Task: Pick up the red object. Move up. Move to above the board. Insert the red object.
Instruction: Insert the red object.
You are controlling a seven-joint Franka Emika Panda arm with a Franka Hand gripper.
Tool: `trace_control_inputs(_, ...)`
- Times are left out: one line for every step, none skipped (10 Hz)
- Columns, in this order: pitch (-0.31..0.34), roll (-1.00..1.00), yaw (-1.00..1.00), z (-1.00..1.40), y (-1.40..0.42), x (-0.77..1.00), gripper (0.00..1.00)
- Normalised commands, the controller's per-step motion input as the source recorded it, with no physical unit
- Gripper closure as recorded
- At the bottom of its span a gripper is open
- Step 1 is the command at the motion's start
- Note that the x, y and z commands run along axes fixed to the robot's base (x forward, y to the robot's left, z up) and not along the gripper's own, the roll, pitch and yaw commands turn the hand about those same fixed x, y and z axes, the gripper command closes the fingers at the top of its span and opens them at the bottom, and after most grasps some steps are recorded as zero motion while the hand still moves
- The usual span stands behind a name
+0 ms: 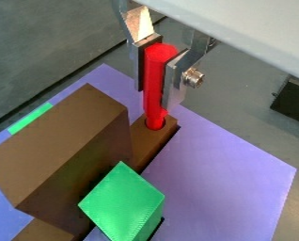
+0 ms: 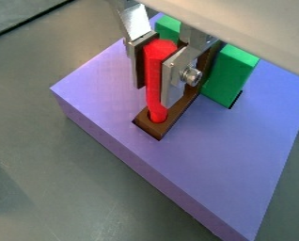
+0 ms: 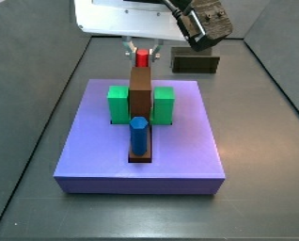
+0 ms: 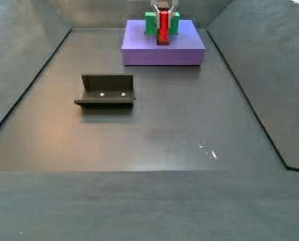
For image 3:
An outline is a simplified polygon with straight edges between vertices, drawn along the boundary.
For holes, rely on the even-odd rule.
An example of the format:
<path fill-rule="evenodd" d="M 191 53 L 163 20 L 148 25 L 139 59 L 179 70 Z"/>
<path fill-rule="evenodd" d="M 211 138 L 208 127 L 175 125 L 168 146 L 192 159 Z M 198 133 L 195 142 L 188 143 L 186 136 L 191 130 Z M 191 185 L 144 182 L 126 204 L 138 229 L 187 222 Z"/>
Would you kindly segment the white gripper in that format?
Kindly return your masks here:
<path fill-rule="evenodd" d="M 150 59 L 160 59 L 163 40 L 184 40 L 176 19 L 166 5 L 126 0 L 75 0 L 76 24 L 94 35 L 118 35 L 131 61 L 138 47 L 131 37 L 158 39 Z"/>

